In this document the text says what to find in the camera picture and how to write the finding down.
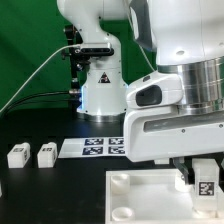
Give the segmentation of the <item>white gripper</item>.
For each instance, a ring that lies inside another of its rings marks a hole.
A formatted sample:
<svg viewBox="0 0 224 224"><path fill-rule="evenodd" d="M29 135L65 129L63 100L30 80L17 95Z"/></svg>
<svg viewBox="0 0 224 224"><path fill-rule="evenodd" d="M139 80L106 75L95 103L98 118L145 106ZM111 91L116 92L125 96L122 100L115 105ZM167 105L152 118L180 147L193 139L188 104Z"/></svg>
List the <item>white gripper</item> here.
<svg viewBox="0 0 224 224"><path fill-rule="evenodd" d="M186 184L184 156L224 151L224 111L182 115L177 104L183 87L176 74L155 71L129 85L123 135L133 162L174 158Z"/></svg>

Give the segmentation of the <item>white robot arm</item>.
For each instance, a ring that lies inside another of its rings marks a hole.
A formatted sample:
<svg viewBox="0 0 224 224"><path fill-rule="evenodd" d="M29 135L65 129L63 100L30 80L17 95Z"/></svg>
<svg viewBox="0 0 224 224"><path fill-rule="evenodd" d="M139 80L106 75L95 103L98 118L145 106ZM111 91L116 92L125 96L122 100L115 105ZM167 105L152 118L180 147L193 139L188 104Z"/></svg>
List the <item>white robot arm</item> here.
<svg viewBox="0 0 224 224"><path fill-rule="evenodd" d="M224 0L57 0L90 62L81 116L123 115L133 162L224 151ZM136 42L156 54L154 72L125 84L119 40L102 20L132 20Z"/></svg>

